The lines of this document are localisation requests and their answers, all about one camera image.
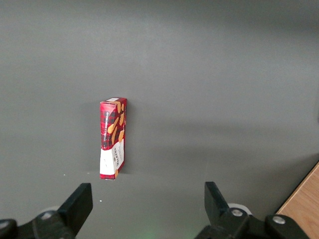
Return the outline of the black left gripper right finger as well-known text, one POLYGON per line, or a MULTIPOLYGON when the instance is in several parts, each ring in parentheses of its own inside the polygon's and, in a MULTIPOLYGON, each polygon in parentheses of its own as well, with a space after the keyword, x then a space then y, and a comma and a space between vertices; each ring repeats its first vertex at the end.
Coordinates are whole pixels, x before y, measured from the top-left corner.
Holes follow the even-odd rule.
POLYGON ((214 182, 205 182, 204 205, 210 225, 198 239, 307 239, 290 217, 268 215, 263 221, 239 207, 230 207, 214 182))

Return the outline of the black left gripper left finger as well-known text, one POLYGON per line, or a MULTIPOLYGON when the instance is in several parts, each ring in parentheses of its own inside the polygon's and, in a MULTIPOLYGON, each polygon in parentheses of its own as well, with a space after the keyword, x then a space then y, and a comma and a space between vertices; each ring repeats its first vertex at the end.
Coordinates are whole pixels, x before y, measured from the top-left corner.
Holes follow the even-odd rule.
POLYGON ((82 183, 57 210, 47 210, 24 225, 1 219, 2 239, 74 239, 93 209, 92 186, 82 183))

